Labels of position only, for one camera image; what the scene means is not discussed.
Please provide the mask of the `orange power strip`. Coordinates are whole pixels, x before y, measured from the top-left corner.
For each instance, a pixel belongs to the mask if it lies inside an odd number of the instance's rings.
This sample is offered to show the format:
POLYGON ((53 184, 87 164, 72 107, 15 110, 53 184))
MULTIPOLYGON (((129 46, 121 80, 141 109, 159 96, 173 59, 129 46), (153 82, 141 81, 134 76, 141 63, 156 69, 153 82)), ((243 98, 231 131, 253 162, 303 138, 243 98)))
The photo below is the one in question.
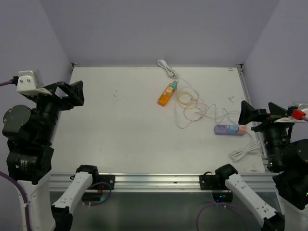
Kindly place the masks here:
POLYGON ((160 106, 165 106, 168 101, 170 100, 170 98, 173 96, 173 94, 176 92, 177 88, 173 88, 173 92, 171 94, 166 94, 165 90, 163 91, 163 93, 160 95, 160 97, 157 100, 158 105, 160 106))

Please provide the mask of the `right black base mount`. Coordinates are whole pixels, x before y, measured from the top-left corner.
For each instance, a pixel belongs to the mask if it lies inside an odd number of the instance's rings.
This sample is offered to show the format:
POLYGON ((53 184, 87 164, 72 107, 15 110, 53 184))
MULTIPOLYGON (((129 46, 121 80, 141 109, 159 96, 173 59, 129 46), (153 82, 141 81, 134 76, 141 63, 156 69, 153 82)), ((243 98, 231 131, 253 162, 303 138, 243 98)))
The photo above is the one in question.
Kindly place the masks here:
POLYGON ((219 175, 216 175, 210 171, 205 172, 202 175, 199 175, 199 185, 202 191, 209 190, 227 190, 227 187, 219 179, 219 175))

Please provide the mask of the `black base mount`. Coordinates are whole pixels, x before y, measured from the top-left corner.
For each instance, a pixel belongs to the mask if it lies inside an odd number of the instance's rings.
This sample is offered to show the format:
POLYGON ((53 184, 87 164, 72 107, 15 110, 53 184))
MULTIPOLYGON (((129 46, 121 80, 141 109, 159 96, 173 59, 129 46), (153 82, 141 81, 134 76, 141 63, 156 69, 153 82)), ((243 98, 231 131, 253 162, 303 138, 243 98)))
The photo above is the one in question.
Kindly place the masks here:
MULTIPOLYGON (((111 186, 111 190, 114 189, 114 185, 115 185, 115 180, 116 176, 115 175, 111 175, 111 174, 99 174, 98 176, 98 182, 104 182, 104 183, 108 183, 111 186)), ((95 186, 94 188, 92 187, 91 189, 95 189, 95 190, 109 190, 108 186, 95 186)))
POLYGON ((219 179, 219 175, 216 175, 210 171, 205 172, 202 175, 199 175, 199 185, 202 191, 209 190, 227 190, 227 187, 219 179))

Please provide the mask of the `blue charger plug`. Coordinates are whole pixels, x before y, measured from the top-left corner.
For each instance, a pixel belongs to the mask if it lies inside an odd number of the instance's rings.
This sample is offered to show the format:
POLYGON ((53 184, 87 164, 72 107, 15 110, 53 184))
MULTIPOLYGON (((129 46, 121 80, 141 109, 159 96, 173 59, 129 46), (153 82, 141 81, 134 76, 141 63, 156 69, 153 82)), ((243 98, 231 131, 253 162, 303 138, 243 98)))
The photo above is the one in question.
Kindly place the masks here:
POLYGON ((227 127, 227 133, 231 134, 231 133, 237 133, 238 131, 238 126, 237 125, 229 125, 227 127))

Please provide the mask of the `yellow charger plug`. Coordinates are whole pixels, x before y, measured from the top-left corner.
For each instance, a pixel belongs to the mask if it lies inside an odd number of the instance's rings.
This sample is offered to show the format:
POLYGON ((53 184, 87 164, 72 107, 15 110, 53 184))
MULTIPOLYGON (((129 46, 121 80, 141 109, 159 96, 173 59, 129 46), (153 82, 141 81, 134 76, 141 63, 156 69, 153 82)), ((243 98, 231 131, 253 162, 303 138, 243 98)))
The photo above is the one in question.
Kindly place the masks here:
POLYGON ((173 88, 172 87, 168 87, 166 90, 165 90, 165 93, 166 94, 171 94, 173 92, 173 88))

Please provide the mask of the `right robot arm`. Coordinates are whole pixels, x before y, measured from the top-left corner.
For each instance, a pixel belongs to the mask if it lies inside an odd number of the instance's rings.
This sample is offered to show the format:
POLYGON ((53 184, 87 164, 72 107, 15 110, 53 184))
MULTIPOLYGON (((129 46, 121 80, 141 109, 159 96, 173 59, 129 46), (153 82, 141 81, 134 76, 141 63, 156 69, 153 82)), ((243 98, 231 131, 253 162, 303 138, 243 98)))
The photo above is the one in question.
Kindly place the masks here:
POLYGON ((257 219, 263 231, 306 231, 308 229, 308 141, 291 141, 295 123, 307 122, 305 104, 284 109, 272 102, 269 111, 255 109, 241 102, 239 125, 258 122, 253 132, 263 135, 272 177, 283 212, 264 202, 242 179, 238 171, 226 164, 215 171, 214 183, 231 190, 257 219))

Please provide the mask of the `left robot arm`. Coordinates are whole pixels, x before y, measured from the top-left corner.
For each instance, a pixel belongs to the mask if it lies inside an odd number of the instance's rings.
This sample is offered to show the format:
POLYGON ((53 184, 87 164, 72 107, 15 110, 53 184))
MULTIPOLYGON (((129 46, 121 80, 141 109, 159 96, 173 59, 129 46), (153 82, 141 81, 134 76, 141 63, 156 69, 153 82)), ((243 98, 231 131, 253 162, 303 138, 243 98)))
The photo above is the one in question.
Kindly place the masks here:
POLYGON ((51 140, 61 111, 84 104, 83 82, 57 82, 41 89, 30 87, 23 94, 36 107, 17 105, 3 117, 3 135, 8 139, 8 173, 20 196, 26 231, 68 231, 82 195, 99 186, 96 166, 81 165, 62 197, 50 201, 49 182, 53 148, 51 140))

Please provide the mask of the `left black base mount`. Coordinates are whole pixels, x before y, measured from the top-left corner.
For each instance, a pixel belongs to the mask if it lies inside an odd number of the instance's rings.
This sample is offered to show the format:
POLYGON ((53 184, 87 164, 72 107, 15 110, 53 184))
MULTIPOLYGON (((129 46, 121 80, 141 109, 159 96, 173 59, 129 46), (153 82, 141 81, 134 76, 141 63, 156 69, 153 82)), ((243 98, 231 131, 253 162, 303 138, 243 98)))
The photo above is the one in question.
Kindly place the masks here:
MULTIPOLYGON (((104 182, 104 183, 108 183, 111 186, 111 190, 114 189, 114 185, 115 185, 115 180, 116 176, 115 175, 111 175, 111 174, 99 174, 98 176, 98 182, 104 182)), ((91 189, 95 189, 95 190, 109 190, 108 186, 95 186, 94 188, 92 187, 91 189)))

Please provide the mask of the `aluminium front rail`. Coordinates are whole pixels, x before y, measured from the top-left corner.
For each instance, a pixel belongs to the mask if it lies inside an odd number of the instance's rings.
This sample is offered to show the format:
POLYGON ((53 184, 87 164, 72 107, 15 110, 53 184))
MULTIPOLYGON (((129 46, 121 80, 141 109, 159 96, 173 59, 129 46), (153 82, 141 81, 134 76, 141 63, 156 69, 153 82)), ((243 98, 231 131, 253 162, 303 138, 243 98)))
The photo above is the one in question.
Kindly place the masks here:
MULTIPOLYGON (((113 180, 108 182, 114 186, 115 192, 190 192, 201 190, 199 173, 196 174, 124 174, 113 173, 113 180)), ((275 192, 276 187, 270 173, 244 173, 243 180, 255 192, 275 192)))

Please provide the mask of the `right aluminium side rail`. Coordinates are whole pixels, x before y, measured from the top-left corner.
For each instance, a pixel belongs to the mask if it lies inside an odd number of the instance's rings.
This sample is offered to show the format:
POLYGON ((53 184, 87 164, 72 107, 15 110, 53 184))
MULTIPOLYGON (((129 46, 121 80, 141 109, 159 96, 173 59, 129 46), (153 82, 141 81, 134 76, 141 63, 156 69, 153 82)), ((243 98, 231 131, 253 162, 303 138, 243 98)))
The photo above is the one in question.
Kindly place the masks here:
POLYGON ((240 65, 237 67, 241 85, 244 91, 245 99, 241 102, 241 111, 240 111, 240 117, 239 117, 239 124, 240 125, 248 125, 249 123, 257 123, 257 122, 263 122, 269 117, 269 114, 266 112, 266 109, 255 109, 250 103, 251 99, 248 93, 247 84, 244 78, 244 71, 243 67, 240 65))

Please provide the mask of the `purple power strip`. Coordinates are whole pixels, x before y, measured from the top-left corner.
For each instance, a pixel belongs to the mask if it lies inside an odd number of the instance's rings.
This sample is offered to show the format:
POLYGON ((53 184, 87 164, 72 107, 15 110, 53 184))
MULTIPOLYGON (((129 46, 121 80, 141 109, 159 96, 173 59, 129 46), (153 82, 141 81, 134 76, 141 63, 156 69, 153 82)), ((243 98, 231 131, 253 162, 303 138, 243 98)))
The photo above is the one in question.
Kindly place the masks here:
POLYGON ((216 124, 214 126, 214 134, 215 135, 229 135, 229 136, 243 136, 244 134, 238 134, 238 133, 227 133, 227 127, 229 125, 222 125, 222 124, 216 124))

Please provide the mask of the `pink charger plug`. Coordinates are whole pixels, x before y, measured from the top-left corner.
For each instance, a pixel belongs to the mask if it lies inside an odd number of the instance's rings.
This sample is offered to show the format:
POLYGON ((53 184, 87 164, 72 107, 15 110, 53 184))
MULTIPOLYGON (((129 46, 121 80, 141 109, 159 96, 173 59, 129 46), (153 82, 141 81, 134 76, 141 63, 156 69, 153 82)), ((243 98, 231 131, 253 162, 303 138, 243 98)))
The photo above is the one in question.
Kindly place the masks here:
POLYGON ((247 127, 246 126, 243 126, 243 125, 239 125, 238 126, 238 130, 237 130, 238 134, 245 134, 246 131, 247 131, 247 127))

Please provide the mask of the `teal charger plug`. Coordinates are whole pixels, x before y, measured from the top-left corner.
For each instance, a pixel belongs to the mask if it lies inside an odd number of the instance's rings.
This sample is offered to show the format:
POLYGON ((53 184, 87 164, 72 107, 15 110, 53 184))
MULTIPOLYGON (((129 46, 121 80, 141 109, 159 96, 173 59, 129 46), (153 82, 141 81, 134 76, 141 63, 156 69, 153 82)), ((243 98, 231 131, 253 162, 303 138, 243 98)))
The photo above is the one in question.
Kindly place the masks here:
POLYGON ((171 87, 172 87, 172 88, 177 88, 177 82, 172 82, 172 83, 171 83, 171 87))

